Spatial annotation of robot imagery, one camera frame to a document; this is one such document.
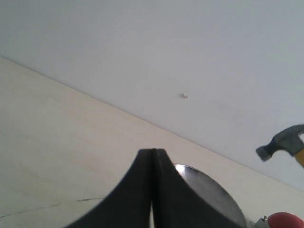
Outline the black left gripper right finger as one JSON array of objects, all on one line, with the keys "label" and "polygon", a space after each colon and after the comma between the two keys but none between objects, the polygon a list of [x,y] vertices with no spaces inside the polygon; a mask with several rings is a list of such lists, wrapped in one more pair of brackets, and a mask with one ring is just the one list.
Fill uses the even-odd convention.
[{"label": "black left gripper right finger", "polygon": [[156,228],[238,228],[180,176],[164,149],[153,150],[152,210]]}]

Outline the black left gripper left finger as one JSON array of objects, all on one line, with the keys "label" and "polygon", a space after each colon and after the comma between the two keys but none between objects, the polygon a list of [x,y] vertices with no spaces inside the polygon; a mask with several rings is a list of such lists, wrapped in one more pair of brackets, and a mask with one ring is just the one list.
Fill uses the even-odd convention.
[{"label": "black left gripper left finger", "polygon": [[69,228],[148,228],[151,209],[152,149],[138,151],[118,185]]}]

